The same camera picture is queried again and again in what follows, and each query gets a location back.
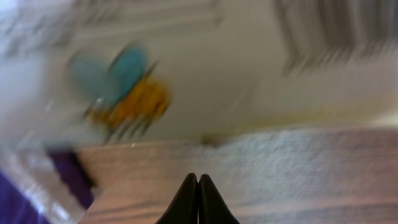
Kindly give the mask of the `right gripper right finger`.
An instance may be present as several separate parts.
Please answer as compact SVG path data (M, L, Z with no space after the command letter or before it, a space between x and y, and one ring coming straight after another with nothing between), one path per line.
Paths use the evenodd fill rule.
M208 174L198 183L199 224L239 224Z

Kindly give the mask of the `red purple tissue pack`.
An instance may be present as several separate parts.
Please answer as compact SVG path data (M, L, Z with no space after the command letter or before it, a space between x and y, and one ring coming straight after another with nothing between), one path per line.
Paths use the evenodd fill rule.
M1 224L78 223L95 185L71 151L1 151Z

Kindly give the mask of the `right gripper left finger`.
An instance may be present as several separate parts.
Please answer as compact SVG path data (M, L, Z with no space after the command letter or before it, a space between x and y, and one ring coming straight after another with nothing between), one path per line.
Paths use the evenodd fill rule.
M156 224L197 224L197 177L189 173Z

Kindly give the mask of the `orange cream snack bag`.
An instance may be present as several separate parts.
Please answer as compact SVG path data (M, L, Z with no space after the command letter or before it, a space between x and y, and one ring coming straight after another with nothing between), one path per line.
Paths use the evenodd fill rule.
M148 139L397 124L396 1L2 1L1 143L100 141L132 45L172 94Z

